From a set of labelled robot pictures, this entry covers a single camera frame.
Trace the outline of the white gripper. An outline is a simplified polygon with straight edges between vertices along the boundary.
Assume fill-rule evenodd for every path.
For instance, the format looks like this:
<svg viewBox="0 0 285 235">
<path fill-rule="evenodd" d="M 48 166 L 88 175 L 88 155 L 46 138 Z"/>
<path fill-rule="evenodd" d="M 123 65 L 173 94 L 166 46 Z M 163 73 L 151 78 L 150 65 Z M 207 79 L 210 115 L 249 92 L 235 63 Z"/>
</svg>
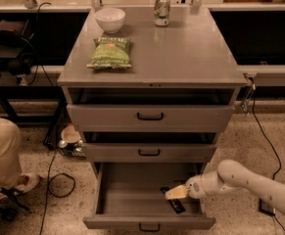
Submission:
<svg viewBox="0 0 285 235">
<path fill-rule="evenodd" d="M 205 196 L 199 175 L 190 177 L 185 184 L 178 185 L 165 192 L 167 200 L 184 199 L 188 196 L 193 199 L 202 199 Z"/>
</svg>

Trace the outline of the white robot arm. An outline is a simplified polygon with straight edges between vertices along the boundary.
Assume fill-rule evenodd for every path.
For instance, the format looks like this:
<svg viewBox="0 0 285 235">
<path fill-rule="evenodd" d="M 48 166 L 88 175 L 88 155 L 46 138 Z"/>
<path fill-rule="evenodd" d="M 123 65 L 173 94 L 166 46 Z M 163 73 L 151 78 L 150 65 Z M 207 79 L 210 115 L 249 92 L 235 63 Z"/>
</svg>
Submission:
<svg viewBox="0 0 285 235">
<path fill-rule="evenodd" d="M 167 200 L 202 199 L 239 190 L 250 191 L 285 215 L 285 184 L 256 174 L 232 160 L 221 161 L 217 170 L 190 177 L 184 184 L 165 192 L 165 197 Z"/>
</svg>

